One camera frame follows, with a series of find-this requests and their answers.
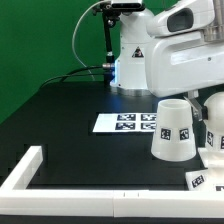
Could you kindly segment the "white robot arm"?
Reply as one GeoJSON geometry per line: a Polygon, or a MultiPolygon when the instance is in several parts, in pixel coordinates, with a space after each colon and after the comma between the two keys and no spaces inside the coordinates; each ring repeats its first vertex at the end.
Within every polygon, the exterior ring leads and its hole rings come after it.
{"type": "Polygon", "coordinates": [[[111,87],[128,95],[187,95],[199,119],[200,89],[224,83],[224,0],[179,0],[155,15],[143,0],[111,0],[121,13],[111,87]]]}

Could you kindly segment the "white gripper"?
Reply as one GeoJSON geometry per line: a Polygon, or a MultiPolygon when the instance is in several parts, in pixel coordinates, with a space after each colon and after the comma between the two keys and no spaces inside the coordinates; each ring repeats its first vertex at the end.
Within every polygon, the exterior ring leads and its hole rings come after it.
{"type": "Polygon", "coordinates": [[[199,120],[198,89],[224,83],[224,0],[179,0],[147,21],[146,80],[158,97],[187,92],[199,120]]]}

